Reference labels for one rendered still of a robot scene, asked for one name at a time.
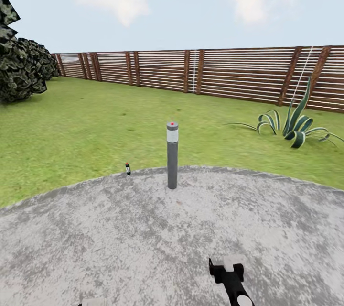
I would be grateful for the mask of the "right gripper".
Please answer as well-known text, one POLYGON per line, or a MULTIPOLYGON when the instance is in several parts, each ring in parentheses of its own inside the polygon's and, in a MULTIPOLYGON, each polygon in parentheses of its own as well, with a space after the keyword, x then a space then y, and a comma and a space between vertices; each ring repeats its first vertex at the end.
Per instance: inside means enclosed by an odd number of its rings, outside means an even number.
POLYGON ((210 275, 214 275, 214 280, 217 284, 223 284, 225 286, 225 290, 227 285, 231 281, 237 281, 239 283, 243 283, 243 267, 241 264, 234 264, 233 265, 234 271, 226 272, 223 265, 213 266, 210 264, 210 275))

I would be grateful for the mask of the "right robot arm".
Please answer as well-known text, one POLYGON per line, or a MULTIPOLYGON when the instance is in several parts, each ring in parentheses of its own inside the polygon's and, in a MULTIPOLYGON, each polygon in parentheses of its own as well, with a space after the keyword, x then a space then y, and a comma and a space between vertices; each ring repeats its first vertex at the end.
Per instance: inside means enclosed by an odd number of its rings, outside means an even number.
POLYGON ((217 284, 225 286, 231 306, 254 306, 242 286, 244 279, 241 264, 246 263, 246 260, 244 254, 225 255, 223 257, 224 265, 213 266, 212 263, 210 264, 210 275, 214 275, 217 284))

